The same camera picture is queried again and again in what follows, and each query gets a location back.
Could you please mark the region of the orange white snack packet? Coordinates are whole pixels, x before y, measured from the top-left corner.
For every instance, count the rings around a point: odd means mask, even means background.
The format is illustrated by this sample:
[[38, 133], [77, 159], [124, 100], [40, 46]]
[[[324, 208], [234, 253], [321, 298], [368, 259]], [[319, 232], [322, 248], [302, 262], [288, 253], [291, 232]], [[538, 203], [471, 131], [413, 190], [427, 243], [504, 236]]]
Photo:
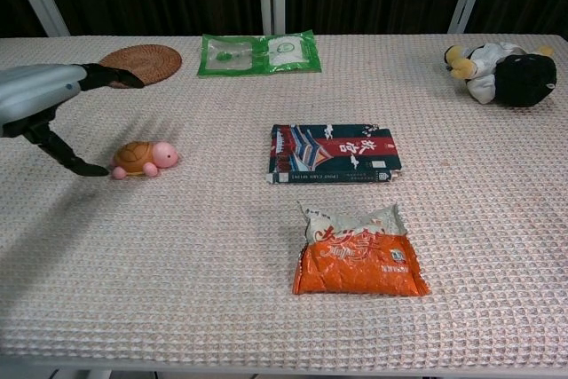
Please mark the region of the orange white snack packet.
[[292, 291], [427, 296], [398, 204], [352, 217], [303, 206], [305, 244]]

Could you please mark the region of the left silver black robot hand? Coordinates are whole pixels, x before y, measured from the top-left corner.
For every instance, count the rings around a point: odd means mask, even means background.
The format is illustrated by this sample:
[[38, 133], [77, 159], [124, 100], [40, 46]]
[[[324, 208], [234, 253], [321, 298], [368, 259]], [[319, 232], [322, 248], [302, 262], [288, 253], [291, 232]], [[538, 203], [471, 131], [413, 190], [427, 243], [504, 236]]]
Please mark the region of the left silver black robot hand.
[[0, 70], [0, 138], [22, 136], [64, 168], [83, 177], [104, 177], [109, 171], [89, 164], [50, 129], [57, 109], [82, 91], [121, 83], [145, 84], [130, 71], [87, 64], [35, 64]]

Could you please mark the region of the black white plush penguin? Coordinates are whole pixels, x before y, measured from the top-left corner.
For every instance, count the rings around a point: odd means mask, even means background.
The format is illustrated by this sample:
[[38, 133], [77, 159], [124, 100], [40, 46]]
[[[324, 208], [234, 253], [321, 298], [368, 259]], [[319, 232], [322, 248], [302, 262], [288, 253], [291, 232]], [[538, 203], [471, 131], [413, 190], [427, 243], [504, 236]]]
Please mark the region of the black white plush penguin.
[[452, 77], [465, 82], [482, 105], [533, 107], [556, 88], [553, 49], [528, 51], [514, 43], [484, 43], [476, 48], [450, 46], [444, 62]]

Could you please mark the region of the dark blue printed flat box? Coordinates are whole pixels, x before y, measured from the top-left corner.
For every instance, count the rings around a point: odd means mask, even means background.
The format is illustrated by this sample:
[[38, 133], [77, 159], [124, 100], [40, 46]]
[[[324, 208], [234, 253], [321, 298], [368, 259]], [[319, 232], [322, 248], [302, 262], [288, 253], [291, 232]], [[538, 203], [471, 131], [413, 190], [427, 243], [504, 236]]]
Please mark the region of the dark blue printed flat box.
[[391, 131], [376, 124], [276, 124], [271, 184], [388, 182], [402, 164]]

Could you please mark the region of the green clear plastic package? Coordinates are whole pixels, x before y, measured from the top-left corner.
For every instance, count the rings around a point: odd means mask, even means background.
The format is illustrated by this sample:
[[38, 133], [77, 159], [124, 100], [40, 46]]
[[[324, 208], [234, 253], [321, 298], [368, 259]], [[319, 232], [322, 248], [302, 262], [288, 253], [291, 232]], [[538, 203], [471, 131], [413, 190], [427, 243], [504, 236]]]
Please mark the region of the green clear plastic package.
[[311, 30], [286, 35], [201, 38], [199, 77], [321, 71]]

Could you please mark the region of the pink orange toy turtle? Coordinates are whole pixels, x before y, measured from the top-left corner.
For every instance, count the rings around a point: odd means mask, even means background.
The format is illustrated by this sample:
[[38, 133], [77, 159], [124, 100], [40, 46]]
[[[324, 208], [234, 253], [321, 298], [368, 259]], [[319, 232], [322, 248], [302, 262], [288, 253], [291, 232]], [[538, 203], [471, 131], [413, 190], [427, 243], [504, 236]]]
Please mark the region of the pink orange toy turtle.
[[178, 151], [168, 142], [133, 141], [114, 153], [111, 175], [114, 179], [128, 176], [154, 178], [160, 170], [175, 166], [178, 159]]

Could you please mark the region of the round woven rattan coaster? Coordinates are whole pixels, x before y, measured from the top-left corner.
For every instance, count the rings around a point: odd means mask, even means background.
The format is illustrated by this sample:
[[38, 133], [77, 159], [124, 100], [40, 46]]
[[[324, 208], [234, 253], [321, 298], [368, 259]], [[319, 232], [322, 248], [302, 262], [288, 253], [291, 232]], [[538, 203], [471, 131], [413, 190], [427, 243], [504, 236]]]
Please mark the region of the round woven rattan coaster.
[[173, 76], [181, 68], [182, 57], [166, 45], [139, 44], [108, 53], [99, 64], [130, 71], [145, 85], [150, 85]]

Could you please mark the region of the white waffle-weave tablecloth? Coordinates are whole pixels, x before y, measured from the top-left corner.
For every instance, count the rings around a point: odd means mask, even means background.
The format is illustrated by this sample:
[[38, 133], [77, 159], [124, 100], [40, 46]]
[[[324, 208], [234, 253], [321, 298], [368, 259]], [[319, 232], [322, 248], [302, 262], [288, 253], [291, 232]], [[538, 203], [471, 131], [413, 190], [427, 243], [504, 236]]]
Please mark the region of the white waffle-weave tablecloth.
[[[528, 109], [479, 105], [444, 66], [484, 35], [319, 36], [318, 73], [197, 75], [102, 88], [52, 128], [88, 162], [168, 140], [154, 179], [81, 178], [0, 138], [0, 363], [211, 372], [568, 376], [568, 41]], [[371, 123], [402, 162], [389, 183], [272, 185], [275, 124]], [[431, 292], [292, 292], [302, 207], [397, 204]]]

